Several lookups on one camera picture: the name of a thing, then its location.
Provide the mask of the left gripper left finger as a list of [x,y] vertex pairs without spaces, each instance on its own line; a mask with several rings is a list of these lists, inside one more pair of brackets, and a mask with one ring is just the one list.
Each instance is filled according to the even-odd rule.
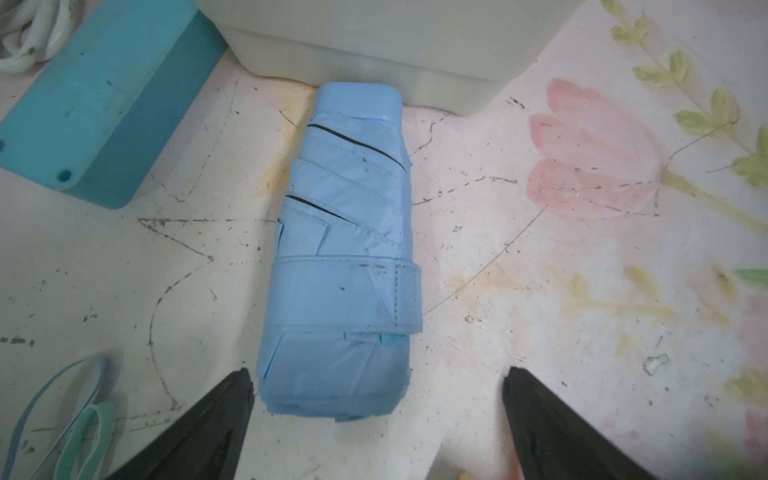
[[232,479],[255,401],[247,370],[226,376],[111,479]]

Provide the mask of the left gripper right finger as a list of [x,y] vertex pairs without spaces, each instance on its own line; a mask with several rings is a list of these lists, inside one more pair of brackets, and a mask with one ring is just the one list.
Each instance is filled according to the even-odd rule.
[[651,479],[525,368],[512,367],[502,402],[526,479]]

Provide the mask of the light blue umbrella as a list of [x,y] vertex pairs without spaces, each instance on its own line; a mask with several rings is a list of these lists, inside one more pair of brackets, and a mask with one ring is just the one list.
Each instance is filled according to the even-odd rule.
[[407,392],[423,316],[402,114],[385,84],[317,92],[276,222],[256,364],[273,414],[353,421]]

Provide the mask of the white plastic storage box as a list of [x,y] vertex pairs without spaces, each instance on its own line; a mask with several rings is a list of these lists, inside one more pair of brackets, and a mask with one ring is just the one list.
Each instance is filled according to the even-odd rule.
[[250,72],[320,86],[383,83],[472,115],[521,75],[578,1],[200,1]]

